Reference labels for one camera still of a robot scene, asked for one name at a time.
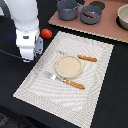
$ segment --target gray bowl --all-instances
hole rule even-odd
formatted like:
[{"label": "gray bowl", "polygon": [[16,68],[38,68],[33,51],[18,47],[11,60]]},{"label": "gray bowl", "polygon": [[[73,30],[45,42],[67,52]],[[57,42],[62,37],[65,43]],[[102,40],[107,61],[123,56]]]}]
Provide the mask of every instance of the gray bowl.
[{"label": "gray bowl", "polygon": [[[88,12],[95,15],[95,18],[87,17],[83,13]],[[96,6],[84,6],[80,11],[80,19],[86,24],[96,24],[100,21],[102,15],[102,10]]]}]

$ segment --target table surface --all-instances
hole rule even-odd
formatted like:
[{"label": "table surface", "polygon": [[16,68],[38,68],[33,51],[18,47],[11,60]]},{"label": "table surface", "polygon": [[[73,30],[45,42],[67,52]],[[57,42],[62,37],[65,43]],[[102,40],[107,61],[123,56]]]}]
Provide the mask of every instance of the table surface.
[{"label": "table surface", "polygon": [[[57,10],[57,0],[37,0],[37,5],[40,30],[50,29],[53,32],[51,39],[44,39],[44,50],[58,31],[114,45],[91,128],[127,128],[128,44],[50,25],[48,21]],[[14,22],[0,17],[0,49],[20,56],[15,41]],[[78,128],[70,122],[13,97],[35,64],[24,63],[20,59],[0,53],[0,105],[32,117],[51,128]]]}]

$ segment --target small round plate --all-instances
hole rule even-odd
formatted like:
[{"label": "small round plate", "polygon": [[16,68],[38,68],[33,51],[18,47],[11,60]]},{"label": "small round plate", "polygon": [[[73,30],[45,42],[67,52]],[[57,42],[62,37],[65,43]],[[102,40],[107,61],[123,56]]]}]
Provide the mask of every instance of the small round plate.
[{"label": "small round plate", "polygon": [[75,56],[63,56],[55,64],[56,72],[63,78],[77,77],[83,69],[81,61]]},{"label": "small round plate", "polygon": [[100,2],[100,1],[93,1],[91,2],[89,5],[92,5],[92,6],[97,6],[99,7],[101,10],[103,10],[105,8],[105,4],[103,2]]}]

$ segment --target placemat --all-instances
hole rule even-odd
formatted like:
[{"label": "placemat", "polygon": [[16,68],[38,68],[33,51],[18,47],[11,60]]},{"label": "placemat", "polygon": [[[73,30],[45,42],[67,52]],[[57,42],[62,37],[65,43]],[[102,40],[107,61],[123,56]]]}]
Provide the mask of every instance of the placemat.
[{"label": "placemat", "polygon": [[[84,5],[88,6],[92,1],[94,0],[86,0]],[[78,8],[77,17],[71,21],[61,20],[56,11],[50,18],[49,24],[128,43],[128,31],[120,27],[117,15],[118,9],[128,2],[100,1],[105,4],[105,8],[102,10],[101,20],[97,24],[87,25],[80,20],[81,7]]]},{"label": "placemat", "polygon": [[[13,96],[81,128],[89,128],[112,49],[111,44],[58,32]],[[56,74],[54,64],[63,56],[56,52],[58,50],[97,58],[97,62],[81,60],[83,72],[72,79],[83,84],[84,90],[43,78],[45,71]]]}]

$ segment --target plate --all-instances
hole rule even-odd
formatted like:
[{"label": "plate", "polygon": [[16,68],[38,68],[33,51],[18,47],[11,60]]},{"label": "plate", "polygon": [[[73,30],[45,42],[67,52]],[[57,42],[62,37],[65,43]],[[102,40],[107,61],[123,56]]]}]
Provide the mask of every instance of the plate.
[{"label": "plate", "polygon": [[74,78],[80,75],[83,65],[77,57],[66,55],[56,62],[55,69],[57,74],[63,78]]}]

